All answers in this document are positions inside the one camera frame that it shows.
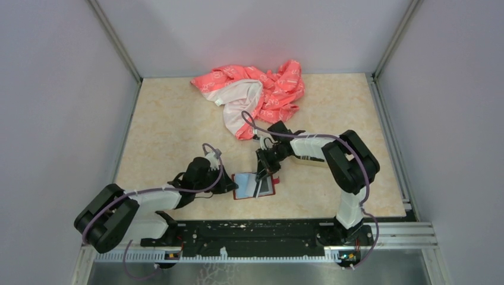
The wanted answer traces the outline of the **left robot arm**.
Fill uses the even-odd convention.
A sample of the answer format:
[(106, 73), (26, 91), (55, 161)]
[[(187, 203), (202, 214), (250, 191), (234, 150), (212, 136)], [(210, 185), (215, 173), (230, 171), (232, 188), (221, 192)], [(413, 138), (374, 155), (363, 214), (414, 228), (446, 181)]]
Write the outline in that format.
[(128, 242), (175, 246), (179, 231), (166, 210), (185, 207), (201, 192), (225, 194), (237, 188), (218, 159), (196, 157), (161, 188), (125, 192), (115, 183), (106, 185), (75, 218), (74, 227), (101, 254)]

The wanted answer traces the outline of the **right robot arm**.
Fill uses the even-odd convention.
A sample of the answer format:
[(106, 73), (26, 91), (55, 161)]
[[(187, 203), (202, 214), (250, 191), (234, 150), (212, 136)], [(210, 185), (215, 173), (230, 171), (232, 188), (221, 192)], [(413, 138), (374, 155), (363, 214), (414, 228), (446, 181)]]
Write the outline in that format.
[(266, 133), (267, 136), (258, 137), (256, 180), (280, 171), (281, 162), (288, 157), (324, 163), (342, 191), (335, 215), (335, 238), (343, 245), (351, 244), (363, 225), (363, 205), (370, 185), (380, 172), (373, 153), (353, 130), (338, 136), (302, 130), (292, 132), (279, 121)]

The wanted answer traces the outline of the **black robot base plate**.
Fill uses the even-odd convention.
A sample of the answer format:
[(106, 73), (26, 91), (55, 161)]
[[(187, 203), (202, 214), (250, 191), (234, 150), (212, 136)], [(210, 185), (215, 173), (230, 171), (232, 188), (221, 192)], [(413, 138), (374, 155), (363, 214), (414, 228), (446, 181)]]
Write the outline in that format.
[(224, 248), (229, 257), (320, 257), (326, 246), (370, 246), (374, 236), (361, 225), (346, 236), (329, 219), (178, 221), (160, 238), (143, 238), (144, 247), (182, 247), (183, 257), (216, 257)]

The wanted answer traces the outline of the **red card holder wallet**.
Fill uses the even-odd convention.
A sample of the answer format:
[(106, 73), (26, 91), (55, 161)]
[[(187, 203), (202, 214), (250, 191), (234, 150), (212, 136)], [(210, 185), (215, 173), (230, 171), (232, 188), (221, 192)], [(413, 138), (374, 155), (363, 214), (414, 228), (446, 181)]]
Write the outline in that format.
[[(273, 176), (273, 187), (276, 194), (275, 186), (280, 182), (279, 178)], [(253, 192), (256, 187), (256, 174), (255, 173), (236, 173), (231, 176), (232, 180), (238, 185), (238, 189), (233, 191), (234, 200), (245, 200), (253, 198)]]

